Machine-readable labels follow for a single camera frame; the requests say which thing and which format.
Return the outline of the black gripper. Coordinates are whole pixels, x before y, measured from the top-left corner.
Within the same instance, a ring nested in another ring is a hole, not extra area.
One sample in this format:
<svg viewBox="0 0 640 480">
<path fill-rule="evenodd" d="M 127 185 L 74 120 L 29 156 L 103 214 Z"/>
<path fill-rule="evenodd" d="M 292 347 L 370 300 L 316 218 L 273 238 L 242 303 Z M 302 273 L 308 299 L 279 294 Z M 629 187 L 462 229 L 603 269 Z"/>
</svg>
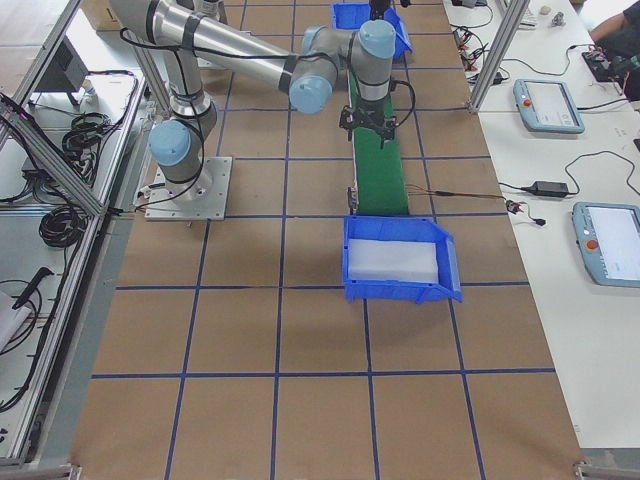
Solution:
<svg viewBox="0 0 640 480">
<path fill-rule="evenodd" d="M 346 132 L 347 141 L 352 142 L 354 130 L 365 128 L 380 135 L 380 148 L 383 149 L 398 127 L 397 118 L 388 107 L 385 102 L 344 106 L 340 114 L 339 127 Z"/>
<path fill-rule="evenodd" d="M 385 12 L 390 8 L 390 0 L 369 0 L 370 19 L 382 20 Z"/>
</svg>

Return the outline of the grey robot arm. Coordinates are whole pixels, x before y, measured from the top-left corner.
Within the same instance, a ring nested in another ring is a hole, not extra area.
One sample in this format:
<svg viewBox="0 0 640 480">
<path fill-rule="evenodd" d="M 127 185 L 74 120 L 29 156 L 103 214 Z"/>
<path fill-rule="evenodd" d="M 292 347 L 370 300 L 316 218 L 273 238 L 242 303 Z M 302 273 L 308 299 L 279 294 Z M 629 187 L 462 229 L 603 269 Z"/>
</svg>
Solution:
<svg viewBox="0 0 640 480">
<path fill-rule="evenodd" d="M 381 20 L 385 12 L 390 8 L 389 0 L 371 0 L 368 2 L 370 20 Z M 193 9 L 223 24 L 227 24 L 227 16 L 223 1 L 219 0 L 193 0 Z"/>
<path fill-rule="evenodd" d="M 166 202 L 199 203 L 216 192 L 203 147 L 217 113 L 203 88 L 200 59 L 271 85 L 307 115 L 324 109 L 345 71 L 352 98 L 341 111 L 340 128 L 353 141 L 371 132 L 382 148 L 396 143 L 399 122 L 390 106 L 396 30 L 382 18 L 354 30 L 310 27 L 302 52 L 294 53 L 180 1 L 114 1 L 111 6 L 123 40 L 134 35 L 133 45 L 164 54 L 173 117 L 153 131 L 150 148 L 164 176 Z"/>
</svg>

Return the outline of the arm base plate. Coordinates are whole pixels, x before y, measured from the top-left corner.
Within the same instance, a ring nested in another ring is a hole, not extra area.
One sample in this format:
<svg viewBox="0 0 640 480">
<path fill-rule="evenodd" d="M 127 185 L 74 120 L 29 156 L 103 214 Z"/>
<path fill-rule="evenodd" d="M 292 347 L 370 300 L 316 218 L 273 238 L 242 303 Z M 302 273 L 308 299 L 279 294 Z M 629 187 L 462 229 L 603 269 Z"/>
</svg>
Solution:
<svg viewBox="0 0 640 480">
<path fill-rule="evenodd" d="M 205 157 L 200 176 L 182 184 L 167 180 L 159 166 L 156 181 L 163 187 L 150 193 L 145 218 L 149 221 L 200 221 L 225 218 L 233 159 Z"/>
</svg>

